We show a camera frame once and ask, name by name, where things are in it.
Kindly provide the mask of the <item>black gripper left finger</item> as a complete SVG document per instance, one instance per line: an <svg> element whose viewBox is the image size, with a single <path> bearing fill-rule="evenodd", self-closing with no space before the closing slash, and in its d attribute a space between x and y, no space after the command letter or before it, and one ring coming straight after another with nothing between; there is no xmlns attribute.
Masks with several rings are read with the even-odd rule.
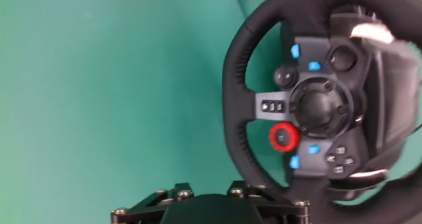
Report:
<svg viewBox="0 0 422 224"><path fill-rule="evenodd" d="M159 189L131 208L117 208L110 214L111 224L145 223L162 218L170 205L195 196L189 183L172 189Z"/></svg>

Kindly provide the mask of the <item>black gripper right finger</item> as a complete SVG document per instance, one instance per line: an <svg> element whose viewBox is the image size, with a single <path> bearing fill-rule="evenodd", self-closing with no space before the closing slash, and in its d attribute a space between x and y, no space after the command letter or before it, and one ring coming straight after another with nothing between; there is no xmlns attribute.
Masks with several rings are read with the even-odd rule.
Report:
<svg viewBox="0 0 422 224"><path fill-rule="evenodd" d="M310 202L294 201L283 197L277 201L264 185L251 185L233 181L226 195L244 201L240 209L248 221L256 223L311 224Z"/></svg>

